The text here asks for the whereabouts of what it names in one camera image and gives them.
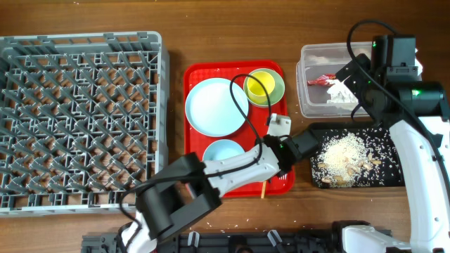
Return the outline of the wooden chopstick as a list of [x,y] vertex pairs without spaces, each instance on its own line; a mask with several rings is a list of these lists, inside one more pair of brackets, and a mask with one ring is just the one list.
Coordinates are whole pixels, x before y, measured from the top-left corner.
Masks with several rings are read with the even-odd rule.
[[264,182],[262,183],[262,191],[261,191],[261,195],[260,195],[260,198],[261,198],[261,199],[264,199],[265,194],[266,194],[266,183],[267,183],[267,181],[264,181]]

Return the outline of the small light blue bowl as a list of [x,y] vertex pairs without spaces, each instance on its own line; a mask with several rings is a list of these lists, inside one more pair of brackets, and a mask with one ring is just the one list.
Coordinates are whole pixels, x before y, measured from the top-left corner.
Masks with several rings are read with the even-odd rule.
[[221,139],[211,143],[203,153],[204,161],[225,160],[236,155],[241,155],[245,151],[235,141],[229,139]]

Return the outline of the white plastic fork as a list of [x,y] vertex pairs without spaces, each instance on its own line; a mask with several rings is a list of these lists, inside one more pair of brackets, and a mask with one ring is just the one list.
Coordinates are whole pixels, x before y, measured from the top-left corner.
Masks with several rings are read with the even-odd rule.
[[278,173],[278,178],[279,178],[280,180],[286,180],[286,179],[287,179],[287,175],[288,175],[287,172],[285,172],[285,171],[280,171],[280,172]]

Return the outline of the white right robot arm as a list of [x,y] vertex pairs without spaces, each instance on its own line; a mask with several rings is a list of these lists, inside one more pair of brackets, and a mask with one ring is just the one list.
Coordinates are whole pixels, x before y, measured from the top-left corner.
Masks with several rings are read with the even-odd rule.
[[360,54],[336,77],[397,149],[411,215],[410,252],[449,251],[449,102],[410,62],[380,65]]

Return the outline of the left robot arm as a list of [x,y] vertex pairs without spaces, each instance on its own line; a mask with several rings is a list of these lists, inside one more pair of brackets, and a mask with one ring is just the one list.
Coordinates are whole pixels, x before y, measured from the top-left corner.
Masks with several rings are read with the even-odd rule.
[[120,249],[153,251],[218,208],[225,194],[283,176],[318,148],[318,138],[306,130],[296,136],[256,138],[251,150],[225,160],[200,161],[195,153],[180,157],[127,191],[136,196],[136,216],[117,235]]

